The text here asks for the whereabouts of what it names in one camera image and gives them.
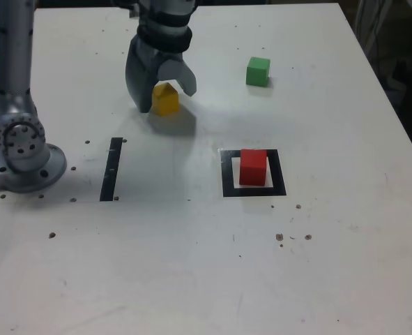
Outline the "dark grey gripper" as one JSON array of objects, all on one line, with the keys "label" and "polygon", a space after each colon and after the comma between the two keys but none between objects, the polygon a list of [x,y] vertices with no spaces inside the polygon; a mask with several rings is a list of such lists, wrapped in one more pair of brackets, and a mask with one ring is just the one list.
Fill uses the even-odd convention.
[{"label": "dark grey gripper", "polygon": [[141,113],[150,111],[153,88],[158,80],[177,81],[188,96],[197,92],[196,77],[183,61],[182,53],[161,52],[147,45],[139,36],[134,36],[125,65],[125,81]]}]

